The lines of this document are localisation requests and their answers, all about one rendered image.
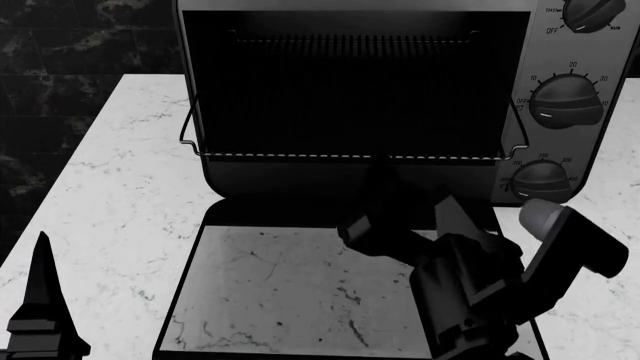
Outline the glass toaster oven door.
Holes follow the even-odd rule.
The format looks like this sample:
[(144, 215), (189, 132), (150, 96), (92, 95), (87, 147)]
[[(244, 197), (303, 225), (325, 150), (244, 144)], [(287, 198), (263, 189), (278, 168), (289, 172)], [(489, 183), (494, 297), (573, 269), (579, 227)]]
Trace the glass toaster oven door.
[(410, 266), (346, 248), (346, 209), (207, 209), (152, 360), (431, 360)]

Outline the black timer knob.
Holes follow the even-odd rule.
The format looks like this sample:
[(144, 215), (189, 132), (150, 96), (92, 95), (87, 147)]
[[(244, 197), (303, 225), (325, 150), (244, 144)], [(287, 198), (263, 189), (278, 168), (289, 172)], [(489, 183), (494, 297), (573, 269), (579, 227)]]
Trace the black timer knob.
[(540, 83), (529, 99), (529, 113), (543, 128), (596, 125), (604, 106), (594, 84), (584, 75), (560, 74)]

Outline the black temperature knob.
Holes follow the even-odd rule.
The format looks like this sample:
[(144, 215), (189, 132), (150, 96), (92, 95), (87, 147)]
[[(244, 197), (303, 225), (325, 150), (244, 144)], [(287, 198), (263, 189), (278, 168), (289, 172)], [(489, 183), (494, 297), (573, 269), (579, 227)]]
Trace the black temperature knob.
[(512, 176), (510, 187), (521, 200), (542, 199), (565, 203), (572, 196), (569, 177), (564, 168), (553, 161), (532, 161)]

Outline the silver toaster oven body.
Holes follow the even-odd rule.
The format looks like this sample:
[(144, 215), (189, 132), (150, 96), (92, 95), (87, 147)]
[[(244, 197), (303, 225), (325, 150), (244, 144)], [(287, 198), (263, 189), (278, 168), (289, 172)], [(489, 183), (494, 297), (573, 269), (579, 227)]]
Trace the silver toaster oven body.
[[(640, 0), (609, 26), (572, 32), (565, 0), (173, 0), (172, 13), (195, 128), (205, 152), (501, 156), (510, 161), (394, 160), (416, 192), (446, 186), (460, 197), (518, 206), (510, 181), (532, 161), (585, 185), (640, 42)], [(246, 44), (265, 35), (464, 36), (467, 44)], [(579, 74), (596, 87), (596, 125), (543, 128), (529, 113), (540, 83)], [(373, 160), (201, 158), (226, 198), (346, 200), (363, 193)]]

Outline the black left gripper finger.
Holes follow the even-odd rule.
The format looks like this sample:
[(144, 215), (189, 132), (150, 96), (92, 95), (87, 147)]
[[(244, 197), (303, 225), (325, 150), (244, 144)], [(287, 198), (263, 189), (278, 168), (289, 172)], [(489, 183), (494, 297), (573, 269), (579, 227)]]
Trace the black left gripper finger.
[(55, 259), (53, 255), (53, 251), (51, 248), (51, 244), (49, 241), (46, 242), (47, 246), (47, 275), (48, 275), (48, 287), (49, 287), (49, 297), (50, 302), (58, 311), (64, 312), (66, 303), (64, 301), (64, 296), (61, 291), (59, 277), (57, 268), (55, 265)]
[(49, 305), (46, 265), (48, 236), (41, 231), (32, 254), (23, 306), (25, 312), (42, 312)]

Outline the black function knob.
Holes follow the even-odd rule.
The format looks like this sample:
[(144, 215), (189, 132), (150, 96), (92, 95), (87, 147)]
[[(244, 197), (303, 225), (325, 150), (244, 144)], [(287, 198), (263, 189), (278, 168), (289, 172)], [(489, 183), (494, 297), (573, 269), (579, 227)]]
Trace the black function knob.
[(590, 34), (609, 26), (626, 9), (625, 0), (565, 0), (564, 24), (576, 34)]

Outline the wire oven rack with handles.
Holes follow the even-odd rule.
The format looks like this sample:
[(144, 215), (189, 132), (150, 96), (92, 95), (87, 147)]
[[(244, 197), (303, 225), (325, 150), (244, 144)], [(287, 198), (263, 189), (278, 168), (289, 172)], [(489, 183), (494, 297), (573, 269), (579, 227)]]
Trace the wire oven rack with handles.
[(420, 161), (510, 161), (516, 155), (516, 152), (520, 149), (528, 149), (530, 147), (530, 140), (526, 131), (526, 128), (523, 124), (521, 117), (518, 114), (518, 110), (515, 109), (515, 104), (513, 101), (510, 101), (510, 107), (515, 111), (514, 116), (518, 127), (521, 131), (523, 137), (523, 144), (516, 144), (509, 149), (509, 152), (506, 152), (507, 147), (502, 146), (502, 150), (500, 153), (501, 156), (454, 156), (454, 155), (338, 155), (338, 154), (288, 154), (288, 153), (280, 153), (280, 152), (251, 152), (251, 153), (238, 153), (238, 152), (205, 152), (201, 151), (199, 144), (200, 141), (197, 140), (194, 142), (193, 140), (186, 140), (185, 134), (187, 130), (187, 125), (190, 120), (193, 123), (196, 123), (196, 108), (199, 106), (199, 98), (198, 95), (195, 95), (194, 98), (189, 100), (189, 110), (187, 116), (183, 121), (183, 125), (181, 127), (179, 133), (179, 143), (182, 145), (191, 146), (192, 151), (195, 155), (200, 158), (208, 158), (208, 157), (235, 157), (235, 158), (266, 158), (266, 159), (347, 159), (347, 160), (373, 160), (376, 161), (394, 161), (394, 160), (420, 160)]

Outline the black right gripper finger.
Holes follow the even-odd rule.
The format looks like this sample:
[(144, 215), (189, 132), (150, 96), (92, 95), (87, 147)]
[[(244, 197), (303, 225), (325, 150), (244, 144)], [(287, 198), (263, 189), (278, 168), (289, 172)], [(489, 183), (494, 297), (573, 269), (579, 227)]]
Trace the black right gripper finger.
[(396, 168), (377, 156), (366, 170), (361, 202), (337, 227), (344, 245), (369, 257), (425, 261), (425, 239), (409, 227), (411, 206)]
[(436, 233), (465, 236), (480, 241), (482, 232), (453, 195), (446, 195), (434, 206)]

